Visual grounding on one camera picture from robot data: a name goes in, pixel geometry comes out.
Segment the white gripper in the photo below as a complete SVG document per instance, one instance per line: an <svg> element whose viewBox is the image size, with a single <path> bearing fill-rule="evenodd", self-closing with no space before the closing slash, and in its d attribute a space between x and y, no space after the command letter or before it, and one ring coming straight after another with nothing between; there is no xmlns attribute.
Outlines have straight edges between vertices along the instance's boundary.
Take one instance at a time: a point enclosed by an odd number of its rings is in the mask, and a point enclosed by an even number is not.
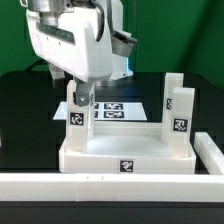
<svg viewBox="0 0 224 224"><path fill-rule="evenodd" d="M26 19L34 52L48 62L53 86L64 88L66 73L77 78L75 105L93 104L92 82L129 73L136 40L123 30L121 5L29 5Z"/></svg>

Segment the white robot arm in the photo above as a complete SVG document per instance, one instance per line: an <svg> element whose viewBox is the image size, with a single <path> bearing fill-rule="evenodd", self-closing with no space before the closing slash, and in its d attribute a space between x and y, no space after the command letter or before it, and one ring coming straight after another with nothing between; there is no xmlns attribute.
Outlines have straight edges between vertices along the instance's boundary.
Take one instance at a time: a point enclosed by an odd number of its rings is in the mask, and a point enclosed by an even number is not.
<svg viewBox="0 0 224 224"><path fill-rule="evenodd" d="M116 30L120 0L19 0L26 9L32 47L52 77L76 81L74 102L90 104L93 83L113 74L113 57L128 57L137 40Z"/></svg>

